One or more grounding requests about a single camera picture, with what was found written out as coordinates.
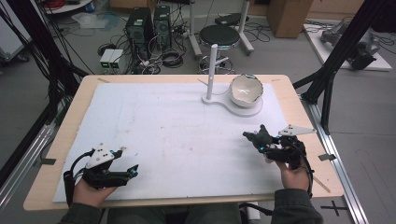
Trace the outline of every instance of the human hand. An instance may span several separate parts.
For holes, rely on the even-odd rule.
[[[116,188],[95,189],[88,185],[84,179],[80,179],[75,186],[73,203],[84,203],[94,207],[99,207],[102,201],[114,192]]]
[[[292,170],[285,162],[276,161],[280,169],[282,184],[285,189],[303,189],[308,190],[309,178],[306,169],[300,165],[299,168]]]

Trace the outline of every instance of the gray floor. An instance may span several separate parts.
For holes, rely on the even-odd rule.
[[[213,23],[209,18],[207,24]],[[65,28],[72,33],[67,40],[84,62],[96,73],[101,73],[100,56],[97,49],[108,43],[113,35],[121,35],[125,21],[113,17],[114,27],[105,30],[81,30],[70,19],[60,18]],[[265,18],[251,18],[250,22],[266,25]],[[196,30],[202,29],[205,18],[197,19]],[[255,51],[247,56],[244,49],[232,49],[224,53],[229,56],[237,74],[284,74],[292,82],[316,72],[321,63],[305,34],[296,39],[274,38],[270,42],[252,42]],[[196,74],[198,62],[194,60],[191,45],[185,41],[187,52],[184,64],[178,69],[163,68],[161,74]],[[203,54],[209,50],[201,46]],[[380,55],[396,67],[395,55],[380,50]],[[72,53],[74,63],[82,69],[85,65]],[[1,150],[0,166],[24,137],[48,99],[48,81],[39,73],[34,62],[12,62],[0,68],[0,120]],[[308,86],[297,90],[306,91]],[[371,223],[396,223],[396,136],[392,131],[396,124],[396,70],[390,72],[351,71],[341,69],[334,81],[330,131],[332,139],[346,167],[349,178],[361,201],[364,212]],[[64,211],[26,212],[22,204],[38,171],[32,167],[28,176],[18,187],[7,207],[0,214],[2,223],[56,223]],[[324,216],[325,223],[352,223],[348,211],[321,209],[321,206],[346,207],[343,198],[314,199],[313,203]],[[273,208],[273,202],[261,203]],[[269,223],[269,217],[262,217],[261,223]]]

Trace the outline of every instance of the white paper sheet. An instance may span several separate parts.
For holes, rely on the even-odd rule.
[[[221,93],[227,83],[214,85]],[[84,152],[103,143],[126,147],[110,171],[139,164],[139,175],[108,200],[169,199],[273,193],[282,188],[274,163],[242,135],[264,124],[273,136],[288,124],[271,84],[263,84],[262,111],[237,117],[220,105],[205,105],[203,84],[98,85],[64,171]],[[78,163],[75,173],[88,161]],[[54,202],[65,202],[61,180]]]

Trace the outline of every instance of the person's left hand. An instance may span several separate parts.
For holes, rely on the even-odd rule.
[[[94,207],[99,207],[102,201],[114,192],[116,188],[95,189],[88,185],[84,179],[80,179],[75,186],[73,203],[84,203]]]

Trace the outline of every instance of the computer tower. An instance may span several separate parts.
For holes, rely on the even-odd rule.
[[[125,25],[134,56],[148,60],[154,49],[154,27],[148,7],[135,7]]]
[[[172,47],[171,9],[169,6],[156,6],[154,11],[154,31],[157,36],[157,49]]]

